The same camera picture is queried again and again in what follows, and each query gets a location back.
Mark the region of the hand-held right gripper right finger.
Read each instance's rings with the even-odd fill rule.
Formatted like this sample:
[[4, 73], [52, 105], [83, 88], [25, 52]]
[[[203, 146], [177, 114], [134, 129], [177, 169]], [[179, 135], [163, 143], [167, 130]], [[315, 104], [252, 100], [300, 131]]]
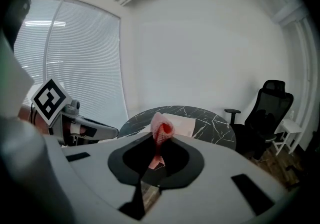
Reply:
[[[143, 223], [272, 223], [272, 215], [288, 193], [275, 178], [232, 149], [176, 138], [203, 155], [204, 168], [188, 187], [164, 190]], [[255, 215], [232, 181], [239, 174], [248, 176], [274, 202], [273, 207]]]

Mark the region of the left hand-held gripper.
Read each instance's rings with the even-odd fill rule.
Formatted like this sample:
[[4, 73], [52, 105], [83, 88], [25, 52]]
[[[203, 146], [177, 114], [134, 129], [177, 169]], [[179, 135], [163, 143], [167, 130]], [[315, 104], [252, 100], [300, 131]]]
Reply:
[[77, 145], [85, 144], [86, 140], [99, 141], [114, 139], [118, 129], [80, 116], [80, 103], [73, 100], [64, 87], [55, 78], [46, 80], [31, 98], [30, 122], [46, 130], [46, 134], [58, 138], [61, 145], [63, 125], [76, 123], [85, 129], [77, 139]]

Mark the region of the person's left hand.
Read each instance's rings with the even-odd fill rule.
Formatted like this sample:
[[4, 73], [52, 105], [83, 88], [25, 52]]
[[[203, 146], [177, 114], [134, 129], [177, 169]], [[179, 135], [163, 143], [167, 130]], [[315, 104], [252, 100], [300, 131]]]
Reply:
[[63, 125], [63, 137], [64, 142], [68, 146], [74, 146], [77, 144], [78, 138], [86, 132], [86, 128], [78, 123], [67, 123]]

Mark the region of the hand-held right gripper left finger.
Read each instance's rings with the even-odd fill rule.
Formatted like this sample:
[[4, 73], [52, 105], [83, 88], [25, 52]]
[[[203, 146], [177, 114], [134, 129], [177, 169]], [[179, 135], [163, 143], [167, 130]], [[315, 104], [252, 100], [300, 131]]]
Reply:
[[154, 223], [146, 215], [136, 220], [118, 210], [132, 200], [135, 187], [120, 183], [107, 164], [114, 150], [142, 136], [64, 148], [55, 137], [44, 136], [55, 176], [71, 205], [74, 223]]

